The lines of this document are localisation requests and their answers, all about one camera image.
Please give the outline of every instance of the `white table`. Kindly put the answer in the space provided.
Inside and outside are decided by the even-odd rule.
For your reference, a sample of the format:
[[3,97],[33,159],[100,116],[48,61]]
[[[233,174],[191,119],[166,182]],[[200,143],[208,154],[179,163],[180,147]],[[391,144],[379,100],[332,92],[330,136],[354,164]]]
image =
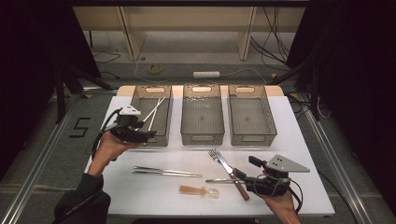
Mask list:
[[[128,105],[132,97],[113,97],[106,116]],[[269,161],[280,154],[303,166],[310,173],[290,173],[303,189],[304,205],[300,216],[330,216],[332,204],[318,176],[300,128],[287,97],[269,97],[276,123],[277,136],[270,147],[233,147],[229,133],[227,98],[222,97],[225,134],[217,149],[226,161],[249,176],[257,176],[262,169],[248,162],[248,156]],[[214,147],[193,147],[181,144],[182,98],[174,95],[168,147],[131,149],[113,161],[104,171],[104,191],[111,197],[109,214],[133,217],[262,217],[271,210],[252,192],[246,202],[234,184],[206,184],[207,179],[229,178],[223,167],[214,162],[207,151]],[[134,166],[147,166],[202,174],[203,178],[133,175]],[[218,199],[180,194],[180,185],[216,188]],[[300,195],[298,188],[291,184]]]

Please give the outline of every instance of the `plastic spoon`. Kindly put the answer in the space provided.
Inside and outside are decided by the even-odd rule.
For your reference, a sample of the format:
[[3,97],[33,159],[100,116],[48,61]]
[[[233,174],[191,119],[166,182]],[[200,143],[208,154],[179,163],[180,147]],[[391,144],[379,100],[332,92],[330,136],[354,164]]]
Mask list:
[[217,189],[205,189],[202,187],[201,189],[188,187],[188,186],[180,186],[179,189],[180,193],[184,194],[195,194],[195,195],[202,195],[202,196],[209,196],[211,198],[218,198],[220,196],[220,192]]

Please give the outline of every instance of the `wooden handle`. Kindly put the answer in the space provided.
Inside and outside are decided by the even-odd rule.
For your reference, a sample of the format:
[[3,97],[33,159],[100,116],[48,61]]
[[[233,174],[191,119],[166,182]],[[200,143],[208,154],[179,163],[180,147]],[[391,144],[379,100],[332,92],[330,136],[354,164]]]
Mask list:
[[[234,173],[230,173],[230,178],[231,179],[237,179]],[[236,187],[238,188],[239,192],[241,193],[242,197],[247,201],[249,199],[248,193],[245,191],[244,187],[238,182],[234,182]]]

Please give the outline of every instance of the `chopsticks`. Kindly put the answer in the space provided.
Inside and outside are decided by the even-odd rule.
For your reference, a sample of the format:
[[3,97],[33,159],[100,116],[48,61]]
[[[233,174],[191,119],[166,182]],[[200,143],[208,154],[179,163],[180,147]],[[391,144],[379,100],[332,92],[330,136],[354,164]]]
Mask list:
[[196,173],[190,173],[190,172],[184,172],[184,171],[175,171],[175,170],[163,170],[163,169],[157,169],[157,168],[150,168],[150,167],[144,167],[144,166],[134,166],[134,169],[132,170],[133,174],[137,175],[172,175],[172,176],[185,176],[185,177],[200,177],[202,178],[202,175],[196,174]]

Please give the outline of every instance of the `wire mesh basket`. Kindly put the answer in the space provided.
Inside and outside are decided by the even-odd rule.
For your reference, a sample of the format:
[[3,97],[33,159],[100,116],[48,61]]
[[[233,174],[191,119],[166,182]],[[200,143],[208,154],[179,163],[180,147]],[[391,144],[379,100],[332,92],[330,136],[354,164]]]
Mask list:
[[264,86],[229,88],[229,117],[233,146],[271,146],[277,132]]
[[184,85],[180,132],[183,145],[222,144],[224,120],[220,85]]
[[157,131],[154,138],[150,138],[144,145],[147,147],[167,147],[169,139],[170,119],[172,114],[172,86],[136,86],[131,105],[140,110],[139,120],[144,120],[153,111],[157,104],[163,99],[145,121],[139,131]]

